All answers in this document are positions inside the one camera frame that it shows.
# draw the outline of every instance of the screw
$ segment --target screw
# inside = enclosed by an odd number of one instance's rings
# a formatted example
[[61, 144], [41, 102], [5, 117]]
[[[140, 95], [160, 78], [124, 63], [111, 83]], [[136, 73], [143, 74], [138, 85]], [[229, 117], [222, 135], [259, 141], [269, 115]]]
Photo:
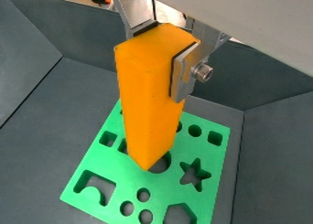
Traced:
[[212, 68], [204, 63], [200, 62], [192, 71], [192, 76], [200, 81], [200, 82], [206, 82], [212, 74]]

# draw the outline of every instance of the circular hole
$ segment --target circular hole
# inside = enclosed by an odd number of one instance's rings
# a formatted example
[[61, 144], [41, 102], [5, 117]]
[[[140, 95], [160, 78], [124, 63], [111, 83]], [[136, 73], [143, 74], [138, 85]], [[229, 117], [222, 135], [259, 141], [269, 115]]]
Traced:
[[167, 170], [171, 165], [171, 154], [167, 152], [158, 162], [151, 166], [150, 172], [154, 174], [160, 174]]
[[178, 123], [176, 133], [180, 131], [180, 129], [182, 129], [182, 123], [179, 122], [179, 123]]
[[136, 192], [136, 198], [139, 201], [146, 202], [150, 199], [150, 191], [146, 188], [140, 188]]
[[120, 205], [120, 213], [123, 216], [130, 216], [134, 213], [134, 204], [131, 201], [124, 201]]
[[192, 137], [199, 137], [202, 134], [200, 127], [198, 125], [191, 125], [188, 128], [188, 133]]
[[151, 212], [147, 209], [140, 211], [139, 221], [140, 221], [140, 224], [150, 224], [151, 223], [152, 215], [151, 215]]

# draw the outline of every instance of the rectangular hole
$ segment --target rectangular hole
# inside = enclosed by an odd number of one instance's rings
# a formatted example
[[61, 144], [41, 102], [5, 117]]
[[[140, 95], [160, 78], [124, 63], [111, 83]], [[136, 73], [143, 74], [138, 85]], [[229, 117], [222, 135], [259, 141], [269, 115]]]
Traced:
[[117, 135], [111, 132], [104, 132], [103, 136], [99, 140], [99, 143], [107, 147], [111, 147], [113, 145], [113, 142], [117, 138]]
[[127, 152], [127, 143], [126, 143], [126, 139], [122, 139], [120, 141], [120, 146], [119, 146], [119, 152], [122, 152], [123, 154], [127, 154], [128, 155], [128, 152]]

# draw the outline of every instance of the metal bracket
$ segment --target metal bracket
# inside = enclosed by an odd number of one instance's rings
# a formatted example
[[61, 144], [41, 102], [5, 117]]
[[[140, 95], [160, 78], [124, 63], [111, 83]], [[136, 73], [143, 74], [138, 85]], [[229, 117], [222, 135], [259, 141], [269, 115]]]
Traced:
[[206, 64], [208, 55], [230, 38], [195, 20], [192, 35], [200, 39], [200, 43], [191, 44], [172, 59], [170, 96], [175, 102], [191, 94], [195, 80], [206, 82], [210, 79], [212, 68]]
[[147, 0], [113, 0], [113, 4], [120, 13], [127, 39], [158, 26], [151, 17]]
[[[158, 26], [147, 0], [113, 0], [113, 4], [120, 12], [127, 39]], [[188, 22], [192, 25], [192, 35], [200, 43], [191, 44], [172, 58], [170, 96], [175, 102], [191, 94], [195, 80], [208, 80], [212, 73], [212, 68], [206, 64], [208, 54], [230, 38], [199, 21], [188, 18]]]

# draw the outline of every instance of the square hole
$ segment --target square hole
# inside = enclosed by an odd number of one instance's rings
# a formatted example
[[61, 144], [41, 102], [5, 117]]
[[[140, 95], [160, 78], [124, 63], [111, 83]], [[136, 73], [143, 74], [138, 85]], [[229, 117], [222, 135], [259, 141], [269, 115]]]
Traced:
[[113, 145], [113, 142], [116, 140], [117, 135], [111, 132], [104, 132], [103, 136], [99, 140], [99, 143], [103, 144], [107, 147], [111, 147]]
[[219, 133], [210, 131], [207, 136], [207, 141], [215, 146], [220, 146], [222, 135]]

